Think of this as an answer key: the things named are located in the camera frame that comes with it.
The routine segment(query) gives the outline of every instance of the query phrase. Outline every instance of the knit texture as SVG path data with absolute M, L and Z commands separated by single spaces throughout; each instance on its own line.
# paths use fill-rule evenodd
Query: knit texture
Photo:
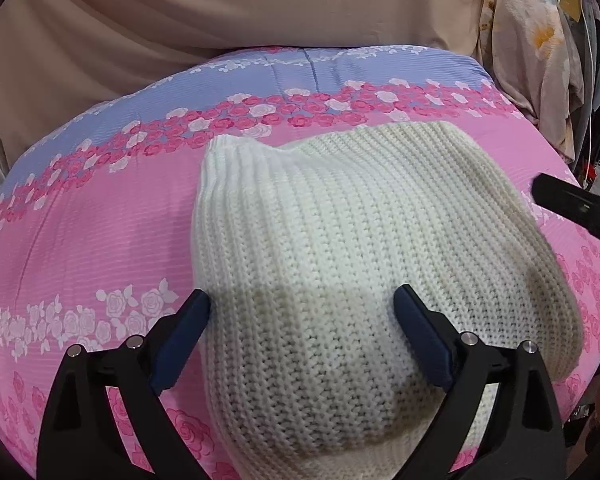
M 409 283 L 487 344 L 538 342 L 551 377 L 582 322 L 520 194 L 449 123 L 282 148 L 216 137 L 194 213 L 208 406 L 242 480 L 391 479 L 443 398 L 393 314 Z M 483 396 L 465 447 L 484 432 Z

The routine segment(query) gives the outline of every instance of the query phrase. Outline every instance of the floral fabric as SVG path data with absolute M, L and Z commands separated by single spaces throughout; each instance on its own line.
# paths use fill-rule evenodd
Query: floral fabric
M 357 124 L 453 122 L 520 191 L 578 299 L 585 349 L 555 384 L 567 417 L 600 362 L 600 242 L 530 197 L 560 156 L 471 58 L 413 46 L 248 50 L 101 104 L 16 163 L 0 189 L 0 438 L 35 475 L 46 397 L 66 348 L 115 348 L 195 287 L 190 222 L 206 143 L 229 133 L 279 146 Z M 196 350 L 160 397 L 212 480 L 237 480 L 206 409 Z M 109 401 L 132 461 L 148 463 L 120 394 Z M 458 465 L 472 460 L 468 450 Z

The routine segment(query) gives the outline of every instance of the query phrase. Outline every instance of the metal screw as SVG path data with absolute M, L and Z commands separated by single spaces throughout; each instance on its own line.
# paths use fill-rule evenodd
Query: metal screw
M 473 332 L 462 332 L 462 334 L 460 335 L 460 341 L 462 341 L 467 346 L 474 346 L 478 344 L 478 341 L 480 341 L 480 339 L 478 339 L 478 336 L 475 335 Z
M 66 354 L 69 357 L 78 357 L 78 355 L 80 355 L 80 352 L 82 352 L 82 346 L 80 345 L 71 345 L 69 346 L 69 348 L 66 349 Z
M 538 345 L 527 339 L 522 342 L 522 349 L 528 354 L 535 354 L 538 351 Z
M 140 348 L 142 346 L 142 343 L 144 343 L 144 337 L 138 334 L 130 336 L 126 340 L 126 346 L 131 349 Z

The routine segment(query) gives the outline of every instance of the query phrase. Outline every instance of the white rose pattern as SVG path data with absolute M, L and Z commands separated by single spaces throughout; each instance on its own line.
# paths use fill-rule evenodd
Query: white rose pattern
M 344 84 L 350 88 L 353 88 L 354 90 L 360 90 L 362 88 L 362 85 L 364 84 L 364 81 L 345 81 Z
M 124 128 L 122 128 L 122 133 L 128 134 L 131 130 L 133 130 L 136 126 L 140 125 L 140 121 L 136 119 L 135 121 L 131 121 Z
M 168 112 L 165 117 L 167 119 L 171 119 L 172 117 L 184 117 L 184 114 L 186 114 L 188 111 L 188 108 L 176 108 L 175 110 Z
M 435 104 L 437 106 L 442 106 L 444 104 L 439 97 L 434 97 L 433 95 L 429 95 L 429 94 L 424 94 L 424 97 L 426 97 L 429 101 L 431 101 L 433 104 Z
M 252 106 L 249 110 L 249 115 L 253 117 L 262 117 L 267 114 L 272 114 L 276 111 L 276 107 L 273 105 L 259 104 Z
M 84 139 L 80 144 L 78 144 L 78 147 L 75 150 L 81 150 L 82 152 L 86 152 L 91 147 L 91 143 L 91 139 Z
M 97 161 L 98 155 L 91 155 L 87 160 L 85 160 L 83 169 L 88 170 L 91 166 L 95 166 Z
M 130 160 L 131 160 L 131 157 L 126 155 L 126 156 L 122 157 L 120 160 L 117 160 L 116 162 L 109 164 L 109 173 L 115 173 L 116 171 L 124 170 L 126 168 L 126 166 L 129 164 Z
M 16 362 L 29 354 L 32 345 L 40 354 L 50 351 L 51 340 L 58 342 L 60 350 L 72 340 L 71 344 L 81 344 L 88 351 L 99 351 L 114 339 L 146 335 L 161 317 L 175 313 L 171 305 L 179 297 L 169 289 L 166 278 L 157 288 L 142 293 L 140 301 L 134 298 L 132 285 L 111 292 L 100 289 L 95 296 L 105 303 L 107 319 L 97 319 L 103 311 L 96 308 L 76 305 L 64 310 L 58 294 L 51 301 L 28 304 L 24 316 L 12 316 L 8 308 L 0 308 L 0 348 L 10 347 Z
M 329 99 L 327 102 L 325 102 L 325 104 L 332 110 L 351 110 L 351 106 L 349 106 L 349 103 L 342 103 L 340 101 L 337 101 L 336 99 Z
M 46 202 L 46 195 L 43 195 L 33 203 L 33 211 L 37 211 L 38 209 L 41 209 L 42 206 L 45 205 L 45 202 Z
M 402 110 L 391 110 L 387 116 L 391 117 L 393 121 L 397 123 L 404 123 L 406 121 L 410 121 L 409 115 L 407 112 L 403 112 Z
M 49 180 L 46 181 L 46 185 L 51 186 L 56 180 L 58 180 L 58 177 L 60 176 L 61 173 L 62 173 L 62 170 L 55 170 L 49 177 Z
M 226 100 L 229 102 L 232 102 L 234 104 L 238 104 L 238 103 L 241 103 L 242 101 L 244 101 L 247 97 L 251 97 L 251 94 L 239 93 L 239 94 L 230 95 Z
M 241 130 L 242 135 L 245 137 L 251 137 L 251 139 L 259 139 L 261 137 L 269 137 L 271 135 L 270 124 L 256 124 L 246 130 Z
M 404 86 L 405 88 L 411 88 L 408 81 L 405 81 L 404 79 L 398 79 L 397 77 L 392 77 L 391 79 L 389 79 L 389 83 L 391 83 L 392 85 Z
M 292 96 L 292 95 L 309 96 L 309 95 L 311 95 L 311 92 L 304 88 L 287 88 L 285 90 L 285 94 L 287 94 L 288 96 Z
M 195 133 L 206 130 L 209 124 L 211 124 L 211 120 L 198 117 L 189 123 L 189 131 Z
M 466 100 L 466 97 L 464 97 L 461 94 L 457 94 L 456 92 L 452 92 L 451 97 L 453 97 L 453 99 L 455 99 L 456 101 L 458 101 L 459 103 L 462 103 L 462 104 L 467 104 L 469 102 Z
M 395 103 L 396 101 L 400 100 L 393 92 L 379 91 L 376 92 L 376 97 L 385 103 Z

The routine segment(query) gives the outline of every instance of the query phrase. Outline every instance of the pink rose pattern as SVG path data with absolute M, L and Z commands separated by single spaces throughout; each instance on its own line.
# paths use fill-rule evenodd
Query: pink rose pattern
M 167 415 L 196 460 L 213 452 L 215 444 L 211 439 L 211 430 L 199 418 L 172 408 L 167 408 Z
M 395 95 L 395 99 L 392 97 L 388 102 L 380 100 L 379 96 L 385 98 L 387 92 Z M 348 109 L 329 108 L 327 104 L 330 100 L 348 104 Z M 250 116 L 250 107 L 259 105 L 271 106 L 271 113 L 259 116 L 254 112 L 254 116 Z M 491 114 L 506 116 L 516 113 L 516 109 L 506 104 L 495 88 L 488 88 L 488 86 L 483 86 L 480 91 L 477 91 L 432 84 L 410 88 L 393 84 L 382 86 L 363 84 L 360 90 L 345 86 L 335 94 L 314 92 L 308 96 L 300 94 L 248 96 L 241 103 L 224 101 L 207 110 L 187 110 L 182 117 L 172 116 L 165 120 L 136 124 L 128 132 L 116 133 L 100 146 L 90 146 L 85 151 L 78 150 L 62 156 L 53 163 L 51 168 L 30 179 L 28 184 L 18 186 L 13 195 L 5 197 L 0 202 L 0 219 L 13 222 L 23 218 L 37 199 L 53 192 L 84 186 L 93 176 L 94 171 L 98 168 L 106 168 L 123 156 L 152 156 L 161 152 L 174 152 L 185 146 L 199 149 L 217 134 L 239 135 L 240 130 L 246 130 L 257 124 L 273 127 L 285 125 L 294 128 L 305 128 L 312 124 L 323 128 L 340 124 L 347 127 L 357 126 L 368 121 L 369 113 L 388 114 L 393 110 L 432 118 L 458 116 L 463 112 L 470 112 L 474 116 Z M 207 129 L 190 132 L 188 124 L 201 118 L 209 121 Z M 146 132 L 144 139 L 127 149 L 130 136 L 140 131 Z M 94 156 L 95 162 L 87 163 L 90 159 L 93 161 Z M 59 176 L 55 177 L 51 186 L 48 186 L 52 174 L 57 170 L 61 170 Z M 579 301 L 584 322 L 584 351 L 600 353 L 600 271 L 594 268 L 596 260 L 600 263 L 600 244 L 592 240 L 583 229 L 579 227 L 576 229 L 584 242 L 581 257 L 574 266 L 570 266 L 560 254 L 557 255 L 557 261 L 576 295 L 581 297 L 590 293 L 594 298 L 595 308 L 591 310 L 582 300 Z M 73 327 L 69 319 L 67 324 Z M 567 391 L 570 401 L 569 406 L 563 407 L 563 417 L 568 416 L 573 403 L 577 401 L 585 387 L 586 382 L 578 374 L 573 374 L 565 382 L 556 385 L 557 389 L 562 388 Z M 0 394 L 0 437 L 10 445 L 12 452 L 20 455 L 24 462 L 34 465 L 37 446 L 34 443 L 33 450 L 29 449 L 22 438 L 30 438 L 39 431 L 46 397 L 38 387 L 34 386 L 30 395 L 32 410 L 27 410 L 24 406 L 19 409 L 18 404 L 25 403 L 27 396 L 24 381 L 17 372 L 13 376 L 13 392 L 14 397 L 7 396 L 6 404 Z M 109 401 L 120 432 L 126 436 L 133 436 L 133 429 L 117 389 L 109 390 Z M 32 418 L 31 413 L 36 413 L 38 418 Z M 197 459 L 213 453 L 215 445 L 208 425 L 182 410 L 168 408 L 168 414 Z M 26 433 L 19 435 L 20 427 Z M 135 444 L 130 455 L 136 465 L 149 468 L 138 444 Z M 454 468 L 470 463 L 474 455 L 475 450 L 461 453 Z M 212 480 L 238 480 L 239 478 L 234 468 L 225 462 L 217 462 L 210 475 Z
M 108 388 L 107 397 L 109 397 L 109 405 L 111 406 L 118 430 L 123 435 L 132 436 L 134 428 L 131 426 L 131 421 L 129 421 L 129 417 L 126 414 L 125 403 L 122 401 L 120 390 L 117 388 Z
M 333 100 L 342 106 L 329 107 Z M 270 113 L 262 115 L 262 110 Z M 185 148 L 197 150 L 216 135 L 240 135 L 258 124 L 293 128 L 358 126 L 369 120 L 369 114 L 389 114 L 393 110 L 430 118 L 458 117 L 465 113 L 474 116 L 516 113 L 516 108 L 507 104 L 494 86 L 482 85 L 475 90 L 430 83 L 410 88 L 364 83 L 359 90 L 344 86 L 333 94 L 247 96 L 241 102 L 222 101 L 206 110 L 179 108 L 177 114 L 168 114 L 163 120 L 135 121 L 132 127 L 116 132 L 99 146 L 88 144 L 86 150 L 78 148 L 74 153 L 60 156 L 42 174 L 17 186 L 0 202 L 0 220 L 11 223 L 23 218 L 39 198 L 82 187 L 95 171 L 108 170 L 123 157 L 155 156 Z M 205 121 L 208 125 L 192 132 L 189 125 L 193 121 Z M 583 254 L 585 261 L 591 257 L 590 251 Z
M 240 480 L 240 477 L 231 464 L 217 462 L 216 470 L 211 473 L 211 480 Z

